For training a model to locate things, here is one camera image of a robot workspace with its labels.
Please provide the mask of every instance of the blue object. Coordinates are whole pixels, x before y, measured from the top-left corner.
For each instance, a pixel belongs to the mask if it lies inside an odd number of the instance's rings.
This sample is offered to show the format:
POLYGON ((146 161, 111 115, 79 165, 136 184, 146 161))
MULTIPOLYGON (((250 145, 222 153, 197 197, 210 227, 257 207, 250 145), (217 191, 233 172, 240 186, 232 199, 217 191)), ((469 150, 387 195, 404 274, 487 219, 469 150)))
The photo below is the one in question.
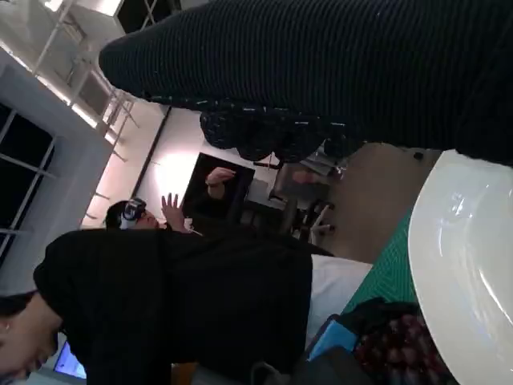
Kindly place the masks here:
POLYGON ((317 343, 313 346, 308 361, 312 361, 332 347, 343 347, 347 351, 353 351, 356 341, 357 336, 353 332, 346 329, 337 321, 332 320, 326 327, 325 332, 317 340, 317 343))

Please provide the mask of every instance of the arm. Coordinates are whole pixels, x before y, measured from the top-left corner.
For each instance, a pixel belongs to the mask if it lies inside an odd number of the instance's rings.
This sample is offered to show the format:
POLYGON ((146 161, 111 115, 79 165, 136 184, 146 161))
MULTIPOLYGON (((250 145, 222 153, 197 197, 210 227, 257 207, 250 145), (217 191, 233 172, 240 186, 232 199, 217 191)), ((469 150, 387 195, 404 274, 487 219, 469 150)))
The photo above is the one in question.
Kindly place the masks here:
POLYGON ((205 184, 208 186, 208 195, 218 201, 224 198, 224 182, 233 179, 235 171, 228 168, 216 167, 208 174, 205 184))
POLYGON ((219 183, 219 184, 209 185, 207 191, 208 191, 208 195, 212 199, 216 199, 216 200, 220 201, 224 197, 224 184, 219 183))

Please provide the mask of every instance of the wall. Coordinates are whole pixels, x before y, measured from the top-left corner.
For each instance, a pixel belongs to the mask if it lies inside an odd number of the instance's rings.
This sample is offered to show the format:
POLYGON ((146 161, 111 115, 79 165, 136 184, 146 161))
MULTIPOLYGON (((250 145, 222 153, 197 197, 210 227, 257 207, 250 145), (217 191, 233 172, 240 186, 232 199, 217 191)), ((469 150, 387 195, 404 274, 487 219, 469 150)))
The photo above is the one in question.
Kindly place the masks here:
POLYGON ((255 179, 260 183, 257 181, 252 185, 250 195, 252 200, 267 203, 276 171, 253 166, 252 162, 240 158, 236 150, 210 146, 200 128, 200 114, 173 108, 138 191, 138 195, 147 202, 148 209, 157 217, 163 220, 160 212, 162 195, 177 193, 182 197, 185 194, 200 152, 254 168, 255 179))
POLYGON ((87 209, 88 217, 83 220, 85 228, 102 227, 109 206, 131 197, 144 161, 164 118, 159 104, 143 100, 135 102, 131 114, 137 125, 132 120, 127 120, 115 148, 119 156, 112 154, 107 163, 96 189, 96 192, 103 197, 95 195, 92 198, 87 209))
POLYGON ((33 289, 32 272, 46 245, 80 226, 111 145, 3 50, 0 100, 58 137, 48 169, 58 178, 42 180, 22 224, 28 234, 15 238, 0 269, 2 295, 33 289))

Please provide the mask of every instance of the white plate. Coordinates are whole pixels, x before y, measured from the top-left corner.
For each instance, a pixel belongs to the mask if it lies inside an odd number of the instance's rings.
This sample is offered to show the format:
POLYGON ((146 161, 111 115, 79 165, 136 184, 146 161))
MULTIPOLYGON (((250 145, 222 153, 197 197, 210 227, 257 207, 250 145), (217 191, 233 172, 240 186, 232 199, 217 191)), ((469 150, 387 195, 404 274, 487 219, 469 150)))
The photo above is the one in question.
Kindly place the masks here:
POLYGON ((418 300, 461 385, 513 384, 513 170, 444 152, 410 222, 418 300))

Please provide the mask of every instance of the dark knit clothing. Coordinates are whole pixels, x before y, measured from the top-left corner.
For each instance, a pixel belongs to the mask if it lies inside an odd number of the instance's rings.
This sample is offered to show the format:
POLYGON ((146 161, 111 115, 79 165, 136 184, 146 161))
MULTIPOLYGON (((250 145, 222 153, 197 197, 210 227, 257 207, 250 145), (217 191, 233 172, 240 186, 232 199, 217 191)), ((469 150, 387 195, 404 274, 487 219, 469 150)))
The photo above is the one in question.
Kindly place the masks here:
POLYGON ((244 238, 92 230, 50 244, 35 270, 87 383, 169 384, 170 363, 248 380, 290 371, 305 344, 309 254, 244 238))
POLYGON ((117 87, 198 111, 513 164, 510 0, 216 0, 107 45, 117 87))

